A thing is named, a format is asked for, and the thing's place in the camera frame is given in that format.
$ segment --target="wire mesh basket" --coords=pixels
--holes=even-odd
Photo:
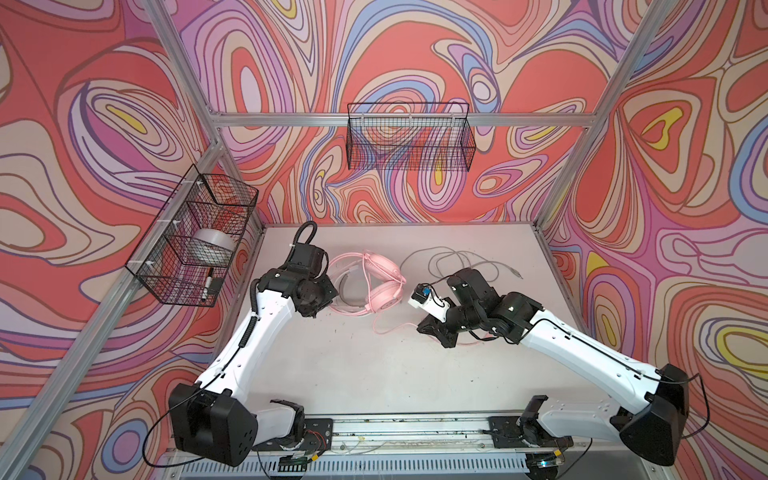
[[[347,104],[350,170],[469,171],[475,137],[466,102]]]
[[[258,194],[256,188],[227,175],[197,172],[147,258],[138,268],[131,268],[131,261],[126,266],[161,303],[213,306]]]

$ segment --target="black mounting plate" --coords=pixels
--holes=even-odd
[[[523,442],[522,431],[518,427],[519,415],[488,417],[489,430],[494,433],[493,447],[495,449],[529,449],[531,445]],[[540,447],[564,449],[574,446],[573,438],[551,439],[542,442]]]
[[[304,440],[299,444],[296,450],[305,452],[314,452],[315,450],[330,450],[331,437],[333,437],[333,420],[332,419],[305,419],[304,420]],[[326,441],[325,445],[321,445],[320,440],[313,434],[306,432],[306,430],[313,430],[318,432],[320,436]],[[254,445],[251,450],[258,450],[259,452],[291,452],[291,450],[283,449],[280,444],[274,440],[267,440],[259,445]]]

